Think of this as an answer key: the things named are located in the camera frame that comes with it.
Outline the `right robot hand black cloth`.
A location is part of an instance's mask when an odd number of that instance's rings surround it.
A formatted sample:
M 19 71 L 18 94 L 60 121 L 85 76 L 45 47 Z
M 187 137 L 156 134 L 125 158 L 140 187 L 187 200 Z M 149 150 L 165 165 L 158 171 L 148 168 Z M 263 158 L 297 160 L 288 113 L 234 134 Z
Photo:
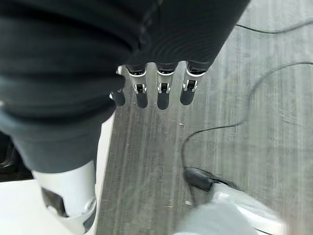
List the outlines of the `right robot hand black cloth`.
M 157 105 L 187 63 L 180 101 L 195 91 L 248 6 L 246 0 L 3 0 L 0 129 L 64 227 L 86 234 L 96 215 L 102 124 L 124 103 L 128 70 L 147 106 L 146 70 L 157 69 Z

